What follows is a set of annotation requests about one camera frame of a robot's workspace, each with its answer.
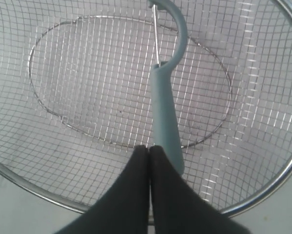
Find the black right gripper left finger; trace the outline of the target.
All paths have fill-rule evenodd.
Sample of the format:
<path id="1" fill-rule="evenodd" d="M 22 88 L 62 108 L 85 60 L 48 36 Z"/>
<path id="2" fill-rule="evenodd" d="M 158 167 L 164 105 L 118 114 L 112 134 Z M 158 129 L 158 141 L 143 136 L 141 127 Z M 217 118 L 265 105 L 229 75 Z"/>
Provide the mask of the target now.
<path id="1" fill-rule="evenodd" d="M 148 149 L 136 146 L 110 189 L 59 234 L 146 234 L 150 181 Z"/>

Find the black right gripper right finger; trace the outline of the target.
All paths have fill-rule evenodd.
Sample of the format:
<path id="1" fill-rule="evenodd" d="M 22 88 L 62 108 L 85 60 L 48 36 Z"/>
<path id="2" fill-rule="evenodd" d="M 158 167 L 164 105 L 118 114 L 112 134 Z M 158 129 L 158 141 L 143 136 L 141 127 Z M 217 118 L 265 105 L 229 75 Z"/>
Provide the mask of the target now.
<path id="1" fill-rule="evenodd" d="M 149 149 L 157 234 L 248 234 L 250 231 L 203 200 L 169 162 L 160 146 Z"/>

